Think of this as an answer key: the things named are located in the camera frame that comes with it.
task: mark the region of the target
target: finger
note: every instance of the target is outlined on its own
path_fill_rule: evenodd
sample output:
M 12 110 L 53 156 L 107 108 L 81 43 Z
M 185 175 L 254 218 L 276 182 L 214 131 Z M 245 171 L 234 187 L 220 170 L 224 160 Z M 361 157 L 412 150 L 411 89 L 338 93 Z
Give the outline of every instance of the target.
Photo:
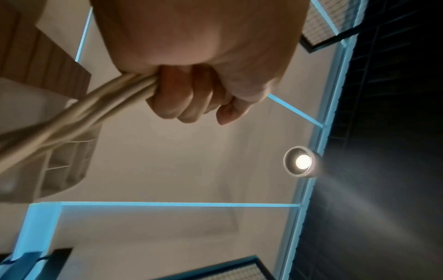
M 180 116 L 192 101 L 191 66 L 162 66 L 156 94 L 147 100 L 163 119 Z
M 217 110 L 217 121 L 220 125 L 225 125 L 235 121 L 246 114 L 255 103 L 247 102 L 234 97 L 227 105 L 220 106 Z
M 192 101 L 178 117 L 183 123 L 196 122 L 206 111 L 211 98 L 213 86 L 212 71 L 208 66 L 197 65 L 192 68 Z
M 205 113 L 217 109 L 220 105 L 227 105 L 232 100 L 232 94 L 226 91 L 217 76 L 214 78 L 213 88 L 212 99 Z

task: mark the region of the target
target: black wall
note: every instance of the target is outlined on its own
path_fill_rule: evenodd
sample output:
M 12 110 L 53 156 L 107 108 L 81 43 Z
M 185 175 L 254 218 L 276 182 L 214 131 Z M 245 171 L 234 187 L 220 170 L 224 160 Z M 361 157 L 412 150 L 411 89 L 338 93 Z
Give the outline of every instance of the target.
M 366 17 L 405 3 L 358 36 L 292 280 L 443 279 L 442 1 Z

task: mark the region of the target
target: skin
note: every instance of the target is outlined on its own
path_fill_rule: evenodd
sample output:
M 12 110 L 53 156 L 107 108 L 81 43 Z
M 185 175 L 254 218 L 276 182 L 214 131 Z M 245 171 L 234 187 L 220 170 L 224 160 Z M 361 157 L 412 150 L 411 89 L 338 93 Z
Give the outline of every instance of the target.
M 309 0 L 91 0 L 123 72 L 159 72 L 148 101 L 161 118 L 221 125 L 263 100 L 297 47 Z

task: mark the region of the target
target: light bulb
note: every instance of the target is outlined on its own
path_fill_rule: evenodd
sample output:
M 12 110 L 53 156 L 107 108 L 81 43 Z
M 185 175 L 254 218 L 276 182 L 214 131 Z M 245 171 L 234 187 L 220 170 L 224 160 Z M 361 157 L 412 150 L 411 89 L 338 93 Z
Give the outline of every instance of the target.
M 295 160 L 295 166 L 299 169 L 308 169 L 309 167 L 311 167 L 312 164 L 312 158 L 308 155 L 300 155 L 296 160 Z

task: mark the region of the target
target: human hand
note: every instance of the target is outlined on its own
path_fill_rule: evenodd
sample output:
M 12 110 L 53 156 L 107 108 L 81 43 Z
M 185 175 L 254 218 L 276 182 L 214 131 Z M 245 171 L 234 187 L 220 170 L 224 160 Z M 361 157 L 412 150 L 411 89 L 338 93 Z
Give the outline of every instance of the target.
M 298 44 L 309 0 L 91 0 L 116 67 L 159 71 L 161 118 L 224 125 L 263 100 Z

